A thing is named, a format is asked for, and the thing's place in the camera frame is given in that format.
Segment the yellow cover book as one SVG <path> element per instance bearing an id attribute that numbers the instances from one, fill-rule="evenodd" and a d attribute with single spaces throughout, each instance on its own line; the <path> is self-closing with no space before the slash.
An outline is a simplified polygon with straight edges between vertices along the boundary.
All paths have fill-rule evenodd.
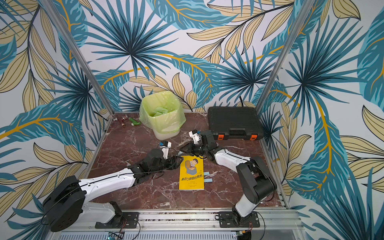
<path id="1" fill-rule="evenodd" d="M 204 163 L 197 156 L 182 156 L 179 190 L 198 191 L 204 189 Z"/>

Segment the white bin green bag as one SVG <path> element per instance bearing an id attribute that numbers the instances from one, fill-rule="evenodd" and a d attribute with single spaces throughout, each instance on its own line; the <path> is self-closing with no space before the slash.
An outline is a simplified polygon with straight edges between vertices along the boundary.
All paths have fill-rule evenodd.
<path id="1" fill-rule="evenodd" d="M 170 91 L 144 97 L 139 115 L 140 122 L 152 129 L 155 137 L 160 141 L 177 136 L 186 122 L 181 102 Z"/>

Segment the right aluminium frame post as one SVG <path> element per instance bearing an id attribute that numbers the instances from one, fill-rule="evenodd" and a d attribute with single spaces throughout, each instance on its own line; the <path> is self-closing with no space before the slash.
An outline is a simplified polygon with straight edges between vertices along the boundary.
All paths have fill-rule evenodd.
<path id="1" fill-rule="evenodd" d="M 276 64 L 275 64 L 273 70 L 271 71 L 271 74 L 268 78 L 268 81 L 266 82 L 265 87 L 263 89 L 263 92 L 262 92 L 262 94 L 258 100 L 258 104 L 256 105 L 255 110 L 257 111 L 258 115 L 262 112 L 264 102 L 268 98 L 269 92 L 270 92 L 270 90 L 274 84 L 275 78 L 277 77 L 278 72 L 279 72 L 286 56 L 289 54 L 289 52 L 292 48 L 292 45 L 294 44 L 294 42 L 295 42 L 295 40 L 296 40 L 296 38 L 300 32 L 301 26 L 304 24 L 306 17 L 310 12 L 311 7 L 313 6 L 313 3 L 314 3 L 314 0 L 303 2 L 302 8 L 300 9 L 298 16 L 293 23 L 293 28 L 292 28 L 290 34 L 287 36 L 286 42 L 282 47 L 282 50 L 279 54 L 279 57 L 276 61 Z"/>

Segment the aluminium frame post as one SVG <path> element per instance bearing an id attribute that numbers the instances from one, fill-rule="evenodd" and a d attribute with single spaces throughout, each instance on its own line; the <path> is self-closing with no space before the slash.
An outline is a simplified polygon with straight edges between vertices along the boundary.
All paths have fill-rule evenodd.
<path id="1" fill-rule="evenodd" d="M 258 115 L 262 112 L 264 102 L 268 98 L 269 92 L 270 92 L 270 90 L 274 84 L 275 78 L 277 77 L 278 72 L 279 72 L 286 56 L 289 54 L 289 52 L 292 48 L 292 45 L 294 44 L 294 42 L 295 42 L 295 40 L 296 40 L 296 38 L 300 32 L 301 26 L 304 24 L 306 17 L 310 12 L 311 7 L 313 6 L 313 3 L 314 3 L 314 0 L 303 2 L 302 8 L 300 9 L 298 16 L 293 23 L 293 28 L 292 28 L 290 34 L 287 36 L 286 42 L 282 47 L 282 50 L 279 54 L 279 57 L 276 61 L 276 64 L 275 64 L 273 70 L 271 71 L 271 74 L 268 78 L 268 81 L 266 82 L 265 87 L 263 89 L 263 92 L 262 92 L 262 94 L 258 100 L 258 104 L 256 105 L 255 110 L 257 111 Z"/>
<path id="2" fill-rule="evenodd" d="M 68 27 L 65 26 L 65 21 L 60 16 L 59 11 L 55 7 L 54 1 L 42 0 L 41 4 L 44 7 L 44 9 L 47 11 L 47 14 L 50 17 L 51 21 L 57 27 L 58 32 L 62 35 L 65 43 L 69 47 L 69 50 L 73 53 L 74 58 L 77 60 L 77 63 L 79 64 L 79 66 L 82 68 L 84 74 L 90 81 L 95 92 L 100 97 L 104 107 L 107 109 L 109 114 L 113 116 L 115 114 L 114 109 L 111 107 L 109 100 L 106 98 L 105 94 L 103 93 L 101 86 L 96 80 L 96 77 L 93 74 L 91 68 L 89 67 L 85 57 L 82 55 L 75 39 L 73 38 L 72 34 L 68 30 Z"/>

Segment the aluminium front rail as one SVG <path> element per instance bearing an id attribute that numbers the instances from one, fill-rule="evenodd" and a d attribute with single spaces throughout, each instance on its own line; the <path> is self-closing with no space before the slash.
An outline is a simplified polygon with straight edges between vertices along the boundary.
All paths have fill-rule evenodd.
<path id="1" fill-rule="evenodd" d="M 296 210 L 258 208 L 241 226 L 230 223 L 229 209 L 134 210 L 138 217 L 124 230 L 75 224 L 48 240 L 306 240 Z"/>

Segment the black plastic tool case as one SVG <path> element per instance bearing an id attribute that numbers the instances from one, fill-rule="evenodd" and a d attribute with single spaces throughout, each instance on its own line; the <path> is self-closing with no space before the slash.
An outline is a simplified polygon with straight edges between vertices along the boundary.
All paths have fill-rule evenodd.
<path id="1" fill-rule="evenodd" d="M 215 140 L 259 141 L 264 137 L 263 127 L 255 108 L 210 107 L 208 122 Z"/>

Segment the left aluminium frame post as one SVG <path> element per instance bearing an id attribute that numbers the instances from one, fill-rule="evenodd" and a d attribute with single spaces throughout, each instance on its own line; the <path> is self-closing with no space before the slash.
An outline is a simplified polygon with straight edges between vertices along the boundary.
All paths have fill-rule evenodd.
<path id="1" fill-rule="evenodd" d="M 42 0 L 41 4 L 44 7 L 44 9 L 47 11 L 47 14 L 50 17 L 51 21 L 57 27 L 58 32 L 62 35 L 65 43 L 69 47 L 69 50 L 73 53 L 74 58 L 77 60 L 77 63 L 79 64 L 79 66 L 82 68 L 84 74 L 90 81 L 95 92 L 100 97 L 104 107 L 107 109 L 109 114 L 113 116 L 115 114 L 114 109 L 111 107 L 109 100 L 106 98 L 105 94 L 103 93 L 101 86 L 96 80 L 96 77 L 93 74 L 91 68 L 89 67 L 85 57 L 82 55 L 75 39 L 73 38 L 72 34 L 68 30 L 68 27 L 65 26 L 65 21 L 60 16 L 59 11 L 55 7 L 54 1 Z"/>

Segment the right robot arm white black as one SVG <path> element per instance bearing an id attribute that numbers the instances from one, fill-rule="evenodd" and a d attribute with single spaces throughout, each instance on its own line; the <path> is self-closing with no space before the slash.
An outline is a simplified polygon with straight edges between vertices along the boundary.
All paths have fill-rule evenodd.
<path id="1" fill-rule="evenodd" d="M 238 174 L 243 190 L 243 196 L 233 207 L 238 221 L 250 217 L 260 202 L 277 190 L 277 184 L 262 158 L 244 157 L 220 147 L 211 131 L 193 130 L 189 136 L 192 141 L 182 146 L 181 152 L 203 157 Z"/>

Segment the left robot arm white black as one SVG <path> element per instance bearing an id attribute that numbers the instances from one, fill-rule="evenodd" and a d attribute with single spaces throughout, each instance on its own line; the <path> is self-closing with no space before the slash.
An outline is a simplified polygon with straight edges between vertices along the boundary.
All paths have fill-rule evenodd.
<path id="1" fill-rule="evenodd" d="M 81 180 L 75 176 L 65 178 L 44 200 L 42 224 L 47 225 L 51 232 L 60 232 L 75 223 L 86 222 L 120 227 L 124 216 L 117 204 L 97 204 L 93 200 L 137 186 L 157 173 L 175 170 L 183 160 L 177 155 L 164 155 L 164 151 L 152 149 L 140 162 L 115 173 Z"/>

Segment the green small bottle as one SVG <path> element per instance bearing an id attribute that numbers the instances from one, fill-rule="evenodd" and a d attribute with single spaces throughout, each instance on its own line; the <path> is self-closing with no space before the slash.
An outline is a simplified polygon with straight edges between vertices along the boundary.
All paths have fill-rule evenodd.
<path id="1" fill-rule="evenodd" d="M 141 125 L 140 121 L 137 121 L 137 120 L 135 120 L 133 118 L 129 118 L 129 121 L 131 122 L 132 126 L 139 126 L 139 125 Z"/>

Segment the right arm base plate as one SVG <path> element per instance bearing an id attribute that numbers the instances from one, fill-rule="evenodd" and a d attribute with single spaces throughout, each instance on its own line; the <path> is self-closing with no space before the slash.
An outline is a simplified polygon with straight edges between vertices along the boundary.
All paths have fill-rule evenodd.
<path id="1" fill-rule="evenodd" d="M 221 228 L 259 228 L 260 221 L 258 214 L 252 212 L 246 217 L 241 217 L 235 212 L 219 212 L 215 215 Z"/>

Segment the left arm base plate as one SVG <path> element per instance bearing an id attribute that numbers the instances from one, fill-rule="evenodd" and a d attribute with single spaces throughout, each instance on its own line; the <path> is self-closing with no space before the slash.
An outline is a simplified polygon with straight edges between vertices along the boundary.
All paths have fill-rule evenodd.
<path id="1" fill-rule="evenodd" d="M 122 212 L 116 214 L 109 222 L 97 222 L 96 229 L 135 229 L 138 225 L 139 212 Z"/>

